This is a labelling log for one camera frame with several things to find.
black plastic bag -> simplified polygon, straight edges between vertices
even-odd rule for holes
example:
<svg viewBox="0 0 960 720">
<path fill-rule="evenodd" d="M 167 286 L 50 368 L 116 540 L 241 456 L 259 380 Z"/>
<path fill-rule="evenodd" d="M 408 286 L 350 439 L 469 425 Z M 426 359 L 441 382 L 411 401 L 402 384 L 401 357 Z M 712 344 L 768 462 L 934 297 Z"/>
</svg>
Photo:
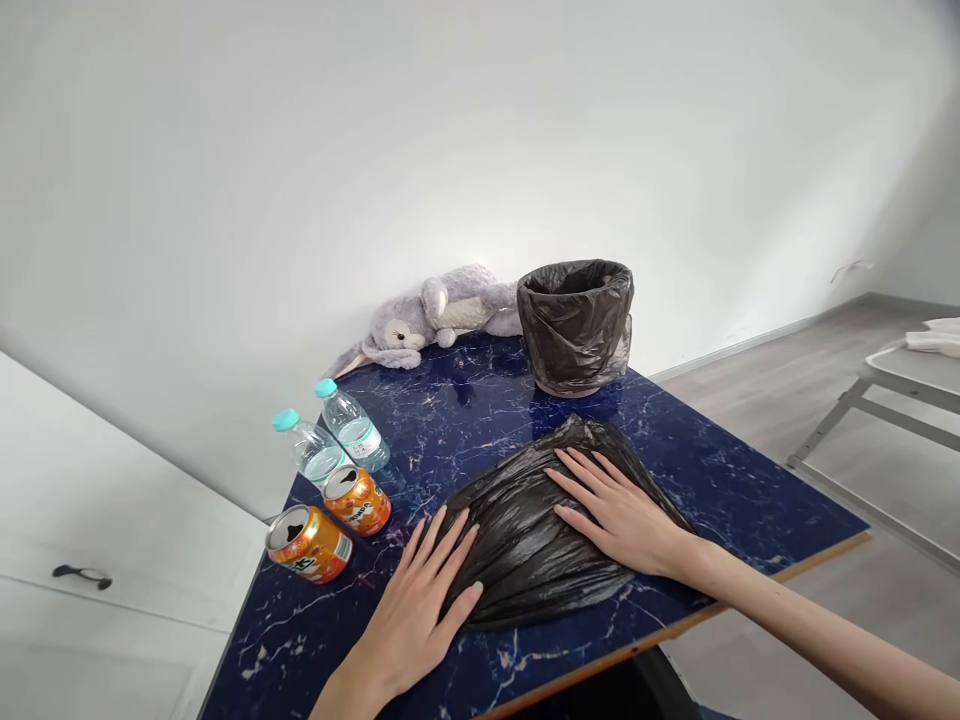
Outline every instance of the black plastic bag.
<svg viewBox="0 0 960 720">
<path fill-rule="evenodd" d="M 584 397 L 620 378 L 630 356 L 633 274 L 620 263 L 544 265 L 517 283 L 523 347 L 540 389 Z"/>
<path fill-rule="evenodd" d="M 468 527 L 480 524 L 444 606 L 445 611 L 480 580 L 483 595 L 467 620 L 468 630 L 507 630 L 552 620 L 606 600 L 633 577 L 632 570 L 609 559 L 553 511 L 554 505 L 566 505 L 586 513 L 543 472 L 552 467 L 571 476 L 554 453 L 567 447 L 587 456 L 591 450 L 603 453 L 677 525 L 693 531 L 618 428 L 571 415 L 560 428 L 502 460 L 447 501 L 441 536 L 467 506 Z"/>
</svg>

white cloth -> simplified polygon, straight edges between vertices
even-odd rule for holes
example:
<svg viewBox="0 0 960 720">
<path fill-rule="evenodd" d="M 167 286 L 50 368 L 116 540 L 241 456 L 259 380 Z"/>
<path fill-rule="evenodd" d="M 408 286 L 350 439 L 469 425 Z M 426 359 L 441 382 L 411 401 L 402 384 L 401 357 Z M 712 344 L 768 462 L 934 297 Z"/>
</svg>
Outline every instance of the white cloth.
<svg viewBox="0 0 960 720">
<path fill-rule="evenodd" d="M 927 320 L 924 325 L 930 328 L 928 332 L 907 333 L 908 350 L 960 358 L 960 318 Z"/>
</svg>

orange soda can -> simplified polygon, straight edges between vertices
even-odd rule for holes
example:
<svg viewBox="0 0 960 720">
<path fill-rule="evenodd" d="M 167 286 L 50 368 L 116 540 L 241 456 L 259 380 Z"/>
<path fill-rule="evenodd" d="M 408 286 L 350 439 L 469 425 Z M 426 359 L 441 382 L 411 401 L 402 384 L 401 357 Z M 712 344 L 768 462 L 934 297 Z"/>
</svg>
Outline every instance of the orange soda can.
<svg viewBox="0 0 960 720">
<path fill-rule="evenodd" d="M 390 519 L 392 504 L 368 473 L 356 465 L 341 465 L 323 486 L 323 504 L 360 537 L 370 537 Z"/>
<path fill-rule="evenodd" d="M 294 505 L 277 515 L 266 545 L 267 557 L 317 585 L 342 573 L 353 552 L 353 540 L 310 505 Z"/>
</svg>

bottle cap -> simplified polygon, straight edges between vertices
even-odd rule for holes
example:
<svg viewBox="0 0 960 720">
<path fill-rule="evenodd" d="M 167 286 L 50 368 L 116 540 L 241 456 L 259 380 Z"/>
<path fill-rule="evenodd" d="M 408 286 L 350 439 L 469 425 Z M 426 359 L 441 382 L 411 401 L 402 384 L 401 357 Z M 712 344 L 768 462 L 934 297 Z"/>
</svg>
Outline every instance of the bottle cap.
<svg viewBox="0 0 960 720">
<path fill-rule="evenodd" d="M 298 422 L 300 422 L 300 413 L 291 408 L 287 408 L 274 415 L 273 422 L 270 424 L 273 425 L 273 429 L 277 432 L 286 432 Z"/>
<path fill-rule="evenodd" d="M 324 378 L 313 386 L 313 392 L 318 398 L 330 397 L 337 391 L 337 384 L 330 378 Z"/>
</svg>

stuffed animal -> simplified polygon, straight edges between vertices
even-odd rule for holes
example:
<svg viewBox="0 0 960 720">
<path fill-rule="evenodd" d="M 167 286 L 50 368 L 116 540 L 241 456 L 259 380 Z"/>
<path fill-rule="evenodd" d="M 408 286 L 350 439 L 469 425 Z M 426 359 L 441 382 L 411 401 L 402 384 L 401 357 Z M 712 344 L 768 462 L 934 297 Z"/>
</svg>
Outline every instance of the stuffed animal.
<svg viewBox="0 0 960 720">
<path fill-rule="evenodd" d="M 450 347 L 457 335 L 483 330 L 520 335 L 517 284 L 501 283 L 483 265 L 466 265 L 423 283 L 419 295 L 388 300 L 373 314 L 370 334 L 340 355 L 324 377 L 340 377 L 369 362 L 410 370 L 430 343 Z"/>
</svg>

